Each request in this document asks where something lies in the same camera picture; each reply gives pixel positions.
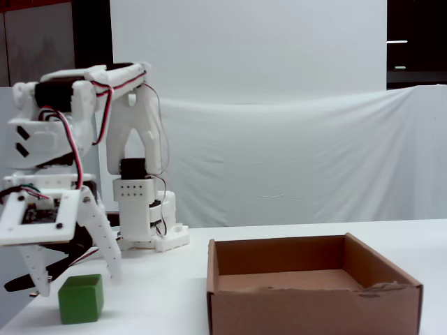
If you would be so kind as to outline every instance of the green block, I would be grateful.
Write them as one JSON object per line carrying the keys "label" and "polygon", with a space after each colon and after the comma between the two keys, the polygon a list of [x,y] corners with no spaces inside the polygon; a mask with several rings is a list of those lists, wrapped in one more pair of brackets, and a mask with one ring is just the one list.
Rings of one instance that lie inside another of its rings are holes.
{"label": "green block", "polygon": [[100,274],[69,277],[59,290],[59,311],[64,325],[96,322],[103,310]]}

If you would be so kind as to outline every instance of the white table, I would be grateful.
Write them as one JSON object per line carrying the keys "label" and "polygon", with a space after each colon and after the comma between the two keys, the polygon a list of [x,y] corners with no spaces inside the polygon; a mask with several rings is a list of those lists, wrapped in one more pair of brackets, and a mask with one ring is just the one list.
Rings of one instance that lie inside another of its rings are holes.
{"label": "white table", "polygon": [[[191,244],[167,253],[123,254],[124,280],[114,286],[101,259],[71,267],[0,334],[208,334],[207,246],[210,239],[264,239],[351,232],[425,285],[421,335],[447,332],[447,220],[276,225],[191,229]],[[98,322],[61,325],[57,291],[69,276],[103,275],[105,304]]]}

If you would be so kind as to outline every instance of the white wall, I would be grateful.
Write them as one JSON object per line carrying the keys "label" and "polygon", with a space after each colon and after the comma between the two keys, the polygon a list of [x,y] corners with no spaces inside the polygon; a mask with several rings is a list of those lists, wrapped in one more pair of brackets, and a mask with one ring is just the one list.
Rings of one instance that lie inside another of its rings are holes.
{"label": "white wall", "polygon": [[386,89],[386,0],[111,0],[117,62],[164,98],[259,103]]}

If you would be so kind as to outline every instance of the open cardboard box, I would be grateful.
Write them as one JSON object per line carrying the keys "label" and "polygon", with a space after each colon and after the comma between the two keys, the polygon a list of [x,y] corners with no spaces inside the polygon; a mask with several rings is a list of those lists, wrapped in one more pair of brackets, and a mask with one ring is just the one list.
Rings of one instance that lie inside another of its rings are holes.
{"label": "open cardboard box", "polygon": [[351,234],[210,242],[212,335],[416,335],[423,286]]}

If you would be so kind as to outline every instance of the robotic arm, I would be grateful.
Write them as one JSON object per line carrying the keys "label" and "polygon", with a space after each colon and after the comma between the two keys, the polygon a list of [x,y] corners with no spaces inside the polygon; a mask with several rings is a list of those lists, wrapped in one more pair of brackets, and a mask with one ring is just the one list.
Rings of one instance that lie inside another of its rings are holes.
{"label": "robotic arm", "polygon": [[[93,66],[61,70],[42,76],[39,83],[13,87],[20,113],[8,122],[7,166],[26,174],[3,180],[7,189],[0,193],[5,204],[0,245],[20,248],[32,282],[43,296],[50,291],[48,276],[54,280],[92,242],[103,254],[112,277],[120,280],[119,247],[96,192],[95,178],[83,174],[80,160],[92,145],[102,141],[108,125],[108,169],[121,175],[114,180],[123,237],[120,243],[125,248],[158,251],[189,243],[188,227],[176,224],[174,194],[156,187],[162,172],[162,127],[150,105],[152,88],[145,83],[149,71],[146,63]],[[134,105],[129,103],[130,93],[136,95]],[[94,112],[103,113],[97,139],[91,124]],[[124,148],[133,128],[145,145],[145,158],[125,158]],[[56,167],[73,162],[77,174],[58,173]],[[42,169],[47,174],[36,174]],[[164,224],[163,234],[160,223]],[[69,257],[46,269],[43,246]],[[6,285],[8,290],[28,287],[32,287],[29,276]]]}

